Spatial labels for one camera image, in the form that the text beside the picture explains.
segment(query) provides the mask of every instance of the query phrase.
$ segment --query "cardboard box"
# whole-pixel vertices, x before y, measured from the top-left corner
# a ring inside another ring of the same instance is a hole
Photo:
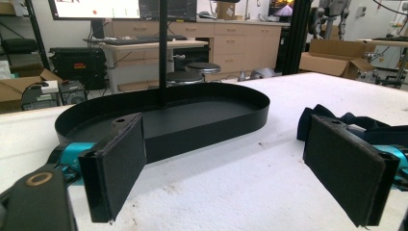
[[[235,20],[235,3],[217,2],[217,18]]]
[[[312,39],[309,52],[301,55],[299,69],[355,80],[359,70],[374,70],[363,59],[372,49],[363,42]]]
[[[21,111],[22,94],[30,85],[45,80],[62,81],[40,64],[12,67],[11,73],[17,73],[19,78],[0,80],[0,113]]]
[[[321,26],[320,36],[324,38],[325,34],[326,34],[326,24]],[[332,26],[329,40],[340,40],[338,26],[335,26],[335,25]]]
[[[0,3],[0,14],[15,15],[13,4],[12,3]]]

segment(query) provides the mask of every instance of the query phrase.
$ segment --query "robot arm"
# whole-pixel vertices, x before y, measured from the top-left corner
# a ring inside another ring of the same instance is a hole
[[[313,12],[313,19],[314,22],[312,23],[314,38],[321,39],[319,35],[321,31],[321,25],[328,21],[326,27],[326,33],[328,35],[325,36],[325,39],[329,39],[331,27],[333,25],[333,21],[336,19],[336,16],[341,17],[341,21],[339,24],[339,37],[340,40],[344,39],[345,33],[345,20],[349,15],[349,6],[351,0],[319,0],[319,7]]]
[[[344,40],[344,34],[345,34],[345,20],[347,19],[348,15],[350,14],[350,10],[348,9],[350,7],[351,0],[346,1],[345,8],[340,15],[340,23],[339,23],[339,38],[340,40]]]

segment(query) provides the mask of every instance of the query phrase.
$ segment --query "monitor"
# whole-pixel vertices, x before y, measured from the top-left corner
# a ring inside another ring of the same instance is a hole
[[[48,0],[54,20],[140,18],[139,0]]]
[[[159,0],[139,0],[142,20],[159,20]],[[167,0],[167,21],[195,22],[197,0]]]
[[[289,21],[293,13],[294,0],[270,0],[268,16],[279,16],[280,21]]]

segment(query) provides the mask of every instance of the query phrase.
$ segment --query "stool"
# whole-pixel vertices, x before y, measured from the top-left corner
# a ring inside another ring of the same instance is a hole
[[[169,87],[198,83],[204,83],[204,76],[200,73],[174,71],[166,75],[166,84]]]
[[[221,71],[221,67],[217,64],[211,63],[190,63],[186,65],[186,70],[188,72],[200,73],[204,77],[205,74],[214,74]]]

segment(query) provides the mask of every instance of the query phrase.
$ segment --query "white tabletop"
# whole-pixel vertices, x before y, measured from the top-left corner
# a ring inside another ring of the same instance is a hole
[[[116,222],[90,222],[83,187],[69,187],[80,230],[366,230],[356,228],[303,163],[297,122],[321,104],[390,125],[408,124],[408,92],[306,73],[240,82],[270,98],[262,129],[144,168]],[[65,107],[0,115],[0,192],[42,166]],[[397,230],[408,192],[391,190],[380,226]]]

